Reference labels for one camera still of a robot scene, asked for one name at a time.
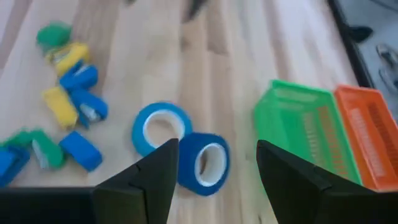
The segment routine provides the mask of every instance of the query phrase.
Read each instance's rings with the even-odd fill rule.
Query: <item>black cable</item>
[[[369,0],[369,1],[373,2],[374,4],[377,4],[378,6],[383,7],[384,9],[390,10],[398,14],[398,9],[394,9],[393,7],[387,5],[386,3],[380,2],[379,0]]]

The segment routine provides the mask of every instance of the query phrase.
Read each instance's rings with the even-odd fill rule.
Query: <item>yellow clip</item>
[[[58,123],[64,129],[73,128],[78,119],[75,107],[70,103],[68,94],[57,86],[43,92],[47,106],[54,112]]]
[[[86,44],[74,42],[61,49],[51,50],[45,59],[55,66],[58,77],[62,77],[79,60],[88,63],[90,53]]]

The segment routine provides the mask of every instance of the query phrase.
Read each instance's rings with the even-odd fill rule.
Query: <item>plastic clip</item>
[[[30,159],[26,149],[9,146],[0,151],[0,187],[9,184]]]
[[[62,139],[59,145],[88,172],[93,171],[102,163],[99,150],[76,131],[72,131]]]
[[[51,50],[45,58],[55,66],[58,77],[62,77],[78,61],[88,63],[90,54],[86,44],[75,42],[61,49]]]
[[[32,136],[25,129],[13,134],[4,142],[0,143],[0,147],[18,146],[18,147],[29,147],[32,143]]]
[[[89,122],[100,121],[108,116],[107,104],[86,90],[73,90],[70,98],[79,112],[79,121],[86,128],[90,127]]]
[[[60,168],[65,162],[63,151],[51,138],[41,129],[30,132],[32,136],[32,147],[39,160],[40,167]]]
[[[58,123],[64,129],[70,129],[75,126],[78,113],[71,104],[65,90],[59,86],[51,88],[43,93],[43,98],[47,106],[53,111]]]
[[[63,47],[70,39],[72,27],[61,21],[53,21],[41,28],[37,33],[37,44],[42,48],[43,53],[49,50]]]
[[[94,65],[77,62],[61,79],[60,85],[67,91],[83,88],[89,89],[97,84],[98,70]]]

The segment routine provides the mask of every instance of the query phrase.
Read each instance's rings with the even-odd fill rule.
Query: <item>dark blue tape roll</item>
[[[201,170],[201,156],[206,163]],[[198,195],[216,193],[225,183],[229,172],[229,147],[214,134],[191,133],[180,141],[178,183]]]
[[[152,119],[168,121],[178,133],[180,140],[192,133],[192,122],[183,109],[166,102],[150,104],[139,112],[132,126],[132,143],[142,156],[150,154],[160,146],[150,142],[147,134],[147,125]]]

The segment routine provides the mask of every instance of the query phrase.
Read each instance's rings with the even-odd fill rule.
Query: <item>plastic basket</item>
[[[254,122],[259,139],[361,184],[332,92],[273,80]]]
[[[364,186],[398,190],[398,129],[380,92],[339,86],[335,96]]]

